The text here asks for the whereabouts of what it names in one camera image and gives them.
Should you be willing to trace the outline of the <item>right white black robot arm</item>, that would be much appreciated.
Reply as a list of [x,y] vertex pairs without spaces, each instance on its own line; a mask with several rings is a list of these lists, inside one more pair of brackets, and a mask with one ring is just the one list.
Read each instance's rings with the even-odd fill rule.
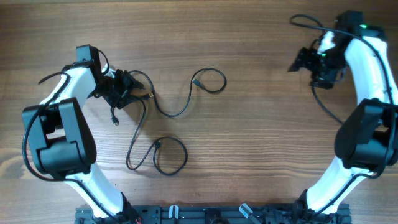
[[352,114],[340,122],[335,156],[319,181],[291,205],[270,208],[291,223],[347,223],[344,198],[363,180],[377,179],[397,162],[397,85],[387,57],[384,29],[346,11],[332,28],[309,17],[307,28],[321,36],[300,49],[290,72],[306,68],[313,90],[329,90],[351,70],[357,97]]

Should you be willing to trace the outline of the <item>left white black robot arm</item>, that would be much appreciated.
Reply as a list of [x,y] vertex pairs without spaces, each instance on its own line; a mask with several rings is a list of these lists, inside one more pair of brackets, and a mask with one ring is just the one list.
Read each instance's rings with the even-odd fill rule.
[[46,182],[64,182],[91,207],[92,222],[140,223],[139,213],[105,177],[96,163],[96,144],[82,108],[90,97],[112,108],[132,103],[129,96],[144,85],[123,70],[101,66],[94,46],[76,49],[76,62],[57,74],[60,82],[40,104],[22,112],[22,156],[28,171]]

